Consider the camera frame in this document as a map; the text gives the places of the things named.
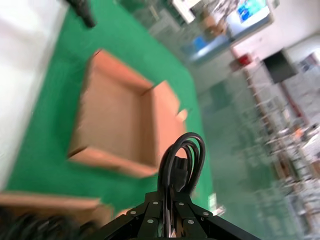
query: coiled cable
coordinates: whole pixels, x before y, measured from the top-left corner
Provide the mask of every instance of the coiled cable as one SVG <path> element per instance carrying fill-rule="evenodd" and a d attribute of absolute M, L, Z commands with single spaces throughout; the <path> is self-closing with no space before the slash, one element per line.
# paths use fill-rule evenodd
<path fill-rule="evenodd" d="M 97 229 L 93 221 L 78 225 L 69 216 L 39 217 L 33 213 L 14 217 L 0 207 L 0 240 L 82 240 Z"/>
<path fill-rule="evenodd" d="M 172 174 L 174 172 L 173 166 L 175 161 L 180 160 L 181 158 L 177 158 L 176 154 L 180 149 L 184 149 L 186 153 L 186 181 L 182 186 L 180 192 L 187 193 L 191 196 L 192 192 L 196 188 L 198 183 L 202 168 L 204 166 L 205 156 L 206 156 L 206 148 L 205 143 L 200 135 L 194 132 L 187 132 L 181 137 L 179 137 L 173 145 L 171 145 L 167 151 L 164 153 L 158 175 L 157 188 L 158 191 L 164 192 L 164 203 L 163 203 L 163 222 L 164 222 L 164 231 L 163 236 L 166 238 L 171 237 L 172 232 L 172 224 L 171 224 L 171 216 L 170 210 L 171 206 L 171 198 L 170 198 L 170 187 L 172 187 L 175 183 L 171 182 L 173 179 Z"/>

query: black power cable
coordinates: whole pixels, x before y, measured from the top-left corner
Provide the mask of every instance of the black power cable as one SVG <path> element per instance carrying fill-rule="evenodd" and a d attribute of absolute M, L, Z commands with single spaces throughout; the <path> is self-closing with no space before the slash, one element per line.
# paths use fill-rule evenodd
<path fill-rule="evenodd" d="M 186 158 L 177 157 L 180 149 L 184 149 Z M 187 132 L 179 137 L 164 153 L 159 169 L 157 187 L 164 192 L 163 222 L 164 237 L 170 238 L 171 224 L 171 199 L 169 189 L 173 187 L 177 192 L 191 195 L 196 188 L 206 156 L 205 143 L 200 135 Z"/>
<path fill-rule="evenodd" d="M 82 240 L 98 226 L 89 221 L 78 225 L 71 217 L 39 217 L 26 213 L 18 217 L 0 207 L 0 240 Z"/>
<path fill-rule="evenodd" d="M 65 0 L 70 4 L 75 13 L 82 18 L 83 23 L 89 29 L 96 26 L 96 21 L 91 12 L 89 0 Z"/>

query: green mat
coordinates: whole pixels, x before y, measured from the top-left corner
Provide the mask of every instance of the green mat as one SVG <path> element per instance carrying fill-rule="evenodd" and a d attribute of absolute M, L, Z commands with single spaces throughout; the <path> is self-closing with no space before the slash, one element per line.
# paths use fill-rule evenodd
<path fill-rule="evenodd" d="M 92 12 L 94 29 L 85 29 L 71 11 L 66 15 L 7 190 L 98 197 L 117 212 L 141 203 L 157 177 L 135 179 L 67 161 L 86 63 L 97 49 L 155 84 L 167 80 L 189 112 L 187 130 L 204 134 L 193 79 L 182 64 L 114 1 L 93 0 Z M 207 208 L 212 192 L 207 158 L 194 202 Z"/>

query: white surface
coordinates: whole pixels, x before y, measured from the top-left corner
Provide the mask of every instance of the white surface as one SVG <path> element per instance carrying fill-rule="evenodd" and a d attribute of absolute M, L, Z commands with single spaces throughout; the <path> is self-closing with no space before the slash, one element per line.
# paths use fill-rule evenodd
<path fill-rule="evenodd" d="M 66 10 L 58 0 L 0 3 L 0 190 L 17 157 Z"/>
<path fill-rule="evenodd" d="M 202 0 L 184 0 L 184 4 L 187 5 L 189 9 L 193 8 L 196 4 L 200 3 Z"/>
<path fill-rule="evenodd" d="M 303 147 L 304 152 L 308 155 L 310 161 L 314 161 L 315 156 L 320 153 L 320 135 L 315 136 L 308 144 Z"/>
<path fill-rule="evenodd" d="M 305 73 L 300 72 L 284 81 L 293 99 L 300 107 L 309 123 L 320 124 L 320 67 Z"/>
<path fill-rule="evenodd" d="M 272 13 L 272 25 L 235 46 L 240 55 L 249 52 L 264 59 L 320 29 L 319 0 L 281 0 Z"/>
<path fill-rule="evenodd" d="M 173 0 L 173 6 L 180 13 L 187 24 L 192 23 L 196 18 L 194 14 L 190 11 L 190 8 L 182 0 Z"/>
<path fill-rule="evenodd" d="M 288 48 L 286 51 L 293 62 L 298 62 L 308 57 L 316 49 L 320 49 L 320 34 L 313 35 Z"/>

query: open cardboard box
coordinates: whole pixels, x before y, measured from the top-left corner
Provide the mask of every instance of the open cardboard box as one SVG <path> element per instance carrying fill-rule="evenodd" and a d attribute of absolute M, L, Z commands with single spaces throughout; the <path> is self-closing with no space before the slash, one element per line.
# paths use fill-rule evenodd
<path fill-rule="evenodd" d="M 94 221 L 100 227 L 109 223 L 113 217 L 112 208 L 96 198 L 2 192 L 0 206 L 9 209 L 15 216 L 25 213 L 35 213 L 39 217 L 64 215 L 72 217 L 81 225 Z"/>
<path fill-rule="evenodd" d="M 89 62 L 68 156 L 136 177 L 154 175 L 167 148 L 186 131 L 179 105 L 166 81 L 153 87 L 99 50 Z"/>

